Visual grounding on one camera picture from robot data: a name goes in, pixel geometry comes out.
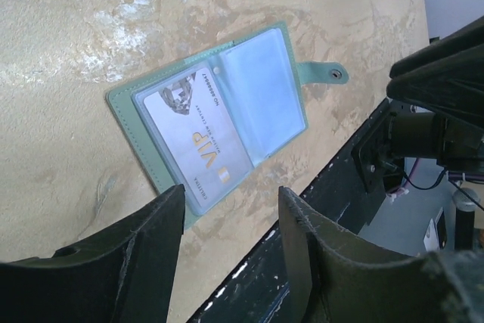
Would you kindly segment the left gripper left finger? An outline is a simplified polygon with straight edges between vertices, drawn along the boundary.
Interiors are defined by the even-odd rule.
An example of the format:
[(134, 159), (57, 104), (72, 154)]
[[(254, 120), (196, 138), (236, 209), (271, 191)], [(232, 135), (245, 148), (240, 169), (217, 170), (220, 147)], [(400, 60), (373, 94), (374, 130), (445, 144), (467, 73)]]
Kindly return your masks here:
[(3, 322), (165, 322), (185, 223), (175, 185), (51, 258), (1, 264)]

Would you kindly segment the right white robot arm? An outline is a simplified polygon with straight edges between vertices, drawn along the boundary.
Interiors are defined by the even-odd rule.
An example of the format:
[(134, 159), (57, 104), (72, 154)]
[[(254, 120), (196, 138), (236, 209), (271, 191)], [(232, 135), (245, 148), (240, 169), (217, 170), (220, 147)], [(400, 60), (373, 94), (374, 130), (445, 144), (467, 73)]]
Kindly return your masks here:
[(389, 110), (353, 148), (366, 192), (404, 157), (483, 174), (483, 19), (393, 64), (386, 95), (425, 113)]

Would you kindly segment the white VIP credit card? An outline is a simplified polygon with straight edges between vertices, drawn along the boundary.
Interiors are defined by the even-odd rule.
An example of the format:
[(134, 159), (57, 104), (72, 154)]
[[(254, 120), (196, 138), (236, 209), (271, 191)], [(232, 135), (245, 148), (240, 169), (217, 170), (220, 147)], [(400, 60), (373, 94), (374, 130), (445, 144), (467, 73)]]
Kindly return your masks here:
[(206, 62), (155, 82), (132, 97), (188, 206), (202, 216), (253, 170)]

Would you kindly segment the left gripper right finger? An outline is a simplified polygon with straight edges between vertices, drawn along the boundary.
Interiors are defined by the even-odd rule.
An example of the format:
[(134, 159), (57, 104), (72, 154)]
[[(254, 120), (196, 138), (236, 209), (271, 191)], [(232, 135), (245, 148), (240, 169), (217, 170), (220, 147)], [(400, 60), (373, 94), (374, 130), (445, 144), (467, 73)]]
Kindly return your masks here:
[(481, 322), (483, 254), (469, 250), (406, 256), (331, 221), (291, 189), (278, 190), (311, 237), (311, 278), (293, 270), (294, 322)]

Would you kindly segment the teal leather card holder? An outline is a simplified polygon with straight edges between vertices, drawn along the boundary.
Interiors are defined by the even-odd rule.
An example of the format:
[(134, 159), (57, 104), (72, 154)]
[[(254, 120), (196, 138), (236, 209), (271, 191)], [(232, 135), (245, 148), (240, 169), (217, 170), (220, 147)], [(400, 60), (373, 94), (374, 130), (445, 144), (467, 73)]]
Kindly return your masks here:
[(304, 85), (348, 79), (336, 62), (297, 61), (278, 22), (118, 86), (107, 103), (155, 190), (184, 185), (190, 228), (307, 130)]

